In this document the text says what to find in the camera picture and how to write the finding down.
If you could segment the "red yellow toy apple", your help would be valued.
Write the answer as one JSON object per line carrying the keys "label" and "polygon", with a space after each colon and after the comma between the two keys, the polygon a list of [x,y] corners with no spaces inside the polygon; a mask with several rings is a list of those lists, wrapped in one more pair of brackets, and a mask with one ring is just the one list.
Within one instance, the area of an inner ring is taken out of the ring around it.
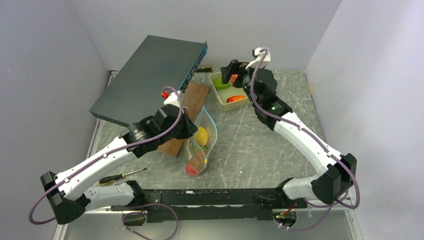
{"label": "red yellow toy apple", "polygon": [[238,75],[237,74],[232,74],[231,77],[230,77],[231,83],[234,84],[235,81],[237,80],[237,78],[238,78]]}

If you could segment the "orange toy carrot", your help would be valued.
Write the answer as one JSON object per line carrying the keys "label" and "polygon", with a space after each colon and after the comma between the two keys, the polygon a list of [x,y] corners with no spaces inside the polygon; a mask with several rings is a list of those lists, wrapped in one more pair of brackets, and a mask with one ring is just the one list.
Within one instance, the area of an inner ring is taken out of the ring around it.
{"label": "orange toy carrot", "polygon": [[239,100],[243,100],[245,98],[246,98],[246,96],[244,96],[244,95],[234,95],[234,96],[227,98],[226,102],[232,103],[232,102],[236,102],[236,101],[239,101]]}

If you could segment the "clear zip top bag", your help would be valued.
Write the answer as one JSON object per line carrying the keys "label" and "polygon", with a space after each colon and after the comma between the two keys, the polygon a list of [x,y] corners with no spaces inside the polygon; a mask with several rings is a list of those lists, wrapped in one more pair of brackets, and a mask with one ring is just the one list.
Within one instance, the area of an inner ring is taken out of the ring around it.
{"label": "clear zip top bag", "polygon": [[198,176],[207,168],[210,153],[218,138],[216,124],[205,107],[199,112],[194,124],[198,130],[183,146],[184,156],[188,160],[185,172],[190,177]]}

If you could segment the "brown toy potato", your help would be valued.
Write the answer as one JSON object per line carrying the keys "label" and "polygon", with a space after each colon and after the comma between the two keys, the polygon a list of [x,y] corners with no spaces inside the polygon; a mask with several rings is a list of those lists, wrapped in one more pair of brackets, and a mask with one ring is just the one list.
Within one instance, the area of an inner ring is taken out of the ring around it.
{"label": "brown toy potato", "polygon": [[205,167],[205,153],[203,150],[198,150],[193,155],[193,167],[197,171],[201,171]]}

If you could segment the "red toy strawberry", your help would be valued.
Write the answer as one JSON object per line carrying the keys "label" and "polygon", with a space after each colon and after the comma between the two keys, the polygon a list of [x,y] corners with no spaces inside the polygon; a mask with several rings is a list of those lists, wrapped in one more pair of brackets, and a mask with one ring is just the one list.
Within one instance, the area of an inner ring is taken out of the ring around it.
{"label": "red toy strawberry", "polygon": [[185,172],[188,176],[190,177],[196,177],[199,175],[199,171],[198,169],[194,166],[194,164],[192,162],[189,162],[186,166],[185,166]]}

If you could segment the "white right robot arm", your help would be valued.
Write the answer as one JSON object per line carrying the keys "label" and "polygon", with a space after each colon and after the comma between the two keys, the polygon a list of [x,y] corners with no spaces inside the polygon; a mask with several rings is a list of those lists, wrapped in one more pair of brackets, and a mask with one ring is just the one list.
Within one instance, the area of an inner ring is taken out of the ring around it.
{"label": "white right robot arm", "polygon": [[241,88],[247,95],[257,119],[275,133],[286,138],[314,167],[316,174],[304,178],[288,178],[276,187],[275,200],[289,207],[295,200],[317,198],[326,205],[340,201],[351,187],[359,190],[355,178],[357,159],[341,154],[312,132],[293,109],[277,96],[278,83],[265,68],[254,70],[247,62],[233,59],[223,66],[221,81]]}

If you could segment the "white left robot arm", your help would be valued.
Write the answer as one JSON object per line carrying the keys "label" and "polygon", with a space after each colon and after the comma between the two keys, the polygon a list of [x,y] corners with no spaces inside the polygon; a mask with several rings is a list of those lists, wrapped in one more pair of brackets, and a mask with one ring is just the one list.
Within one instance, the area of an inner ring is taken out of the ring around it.
{"label": "white left robot arm", "polygon": [[167,104],[155,115],[130,124],[104,149],[78,165],[60,173],[46,172],[40,180],[54,219],[64,225],[86,211],[102,207],[139,209],[145,203],[145,193],[135,180],[100,187],[94,184],[117,167],[156,151],[169,140],[185,140],[197,131],[186,110]]}

